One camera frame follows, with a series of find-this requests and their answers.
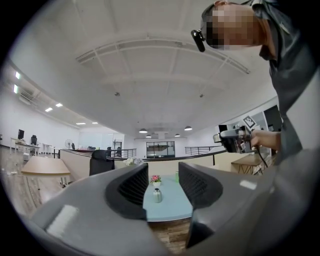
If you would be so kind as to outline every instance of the floor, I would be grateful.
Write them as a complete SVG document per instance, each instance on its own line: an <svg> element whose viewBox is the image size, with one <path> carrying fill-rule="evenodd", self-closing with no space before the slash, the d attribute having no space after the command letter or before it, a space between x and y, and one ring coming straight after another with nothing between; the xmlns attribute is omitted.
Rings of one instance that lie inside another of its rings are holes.
<svg viewBox="0 0 320 256"><path fill-rule="evenodd" d="M8 148L0 147L1 181L15 210L30 218L41 204L54 197L62 188L59 178L39 178L40 190L38 190L36 181L32 177L25 179L20 175L20 171L26 163L23 160L22 152L15 154L13 150L10 155ZM31 199L27 196L27 190L30 191ZM148 224L172 253L179 254L185 250L190 225L189 219L149 222Z"/></svg>

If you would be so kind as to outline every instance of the white ceiling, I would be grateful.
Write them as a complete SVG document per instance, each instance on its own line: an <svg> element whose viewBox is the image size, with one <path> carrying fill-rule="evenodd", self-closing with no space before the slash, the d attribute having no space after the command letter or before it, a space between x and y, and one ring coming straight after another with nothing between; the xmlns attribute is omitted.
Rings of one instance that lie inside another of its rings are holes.
<svg viewBox="0 0 320 256"><path fill-rule="evenodd" d="M45 20L58 27L79 65L108 92L119 92L123 108L114 111L127 117L137 138L145 136L141 128L168 131L172 138L190 134L184 127L232 82L249 76L259 58L257 49L199 52L190 33L200 28L201 13L212 2L60 0ZM112 120L104 125L121 129Z"/></svg>
<svg viewBox="0 0 320 256"><path fill-rule="evenodd" d="M14 84L18 86L18 93L16 97L25 99L23 102L29 102L34 110L58 121L62 121L65 124L71 125L75 128L101 128L100 124L92 124L94 120L89 120L72 110L66 108L65 106L56 107L58 101L51 99L49 96L45 95L39 89L37 89L32 81L28 79L25 75L20 75L20 79L16 78L16 70L9 64L6 63L2 67L1 74L2 86L11 91L14 94ZM85 123L85 125L76 125L76 123Z"/></svg>

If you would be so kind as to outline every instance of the round table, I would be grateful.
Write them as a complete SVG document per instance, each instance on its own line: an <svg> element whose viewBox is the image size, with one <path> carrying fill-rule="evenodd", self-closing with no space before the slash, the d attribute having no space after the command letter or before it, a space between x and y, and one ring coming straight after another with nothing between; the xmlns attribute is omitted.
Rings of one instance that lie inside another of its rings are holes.
<svg viewBox="0 0 320 256"><path fill-rule="evenodd" d="M189 218L193 208L175 175L162 175L161 186L162 201L154 200L155 187L149 184L144 193L143 208L146 210L148 222L168 222Z"/></svg>

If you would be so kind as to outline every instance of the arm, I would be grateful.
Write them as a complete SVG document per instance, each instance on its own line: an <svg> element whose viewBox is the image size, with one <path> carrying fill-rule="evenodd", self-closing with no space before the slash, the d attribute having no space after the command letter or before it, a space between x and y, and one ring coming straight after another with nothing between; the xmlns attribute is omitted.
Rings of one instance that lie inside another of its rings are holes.
<svg viewBox="0 0 320 256"><path fill-rule="evenodd" d="M253 130L251 133L251 146L264 146L279 151L281 148L281 132Z"/></svg>

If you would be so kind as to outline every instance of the man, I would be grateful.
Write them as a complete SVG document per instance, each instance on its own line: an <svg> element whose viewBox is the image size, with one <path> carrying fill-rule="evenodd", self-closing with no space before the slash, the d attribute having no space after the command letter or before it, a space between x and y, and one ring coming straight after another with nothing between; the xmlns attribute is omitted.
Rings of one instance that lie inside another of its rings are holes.
<svg viewBox="0 0 320 256"><path fill-rule="evenodd" d="M251 6L216 1L203 12L201 30L207 44L215 49L261 46L259 55L269 61L283 124L281 132L254 130L251 145L279 151L278 163L299 152L302 145L287 111L308 85L317 65L277 0L253 0Z"/></svg>

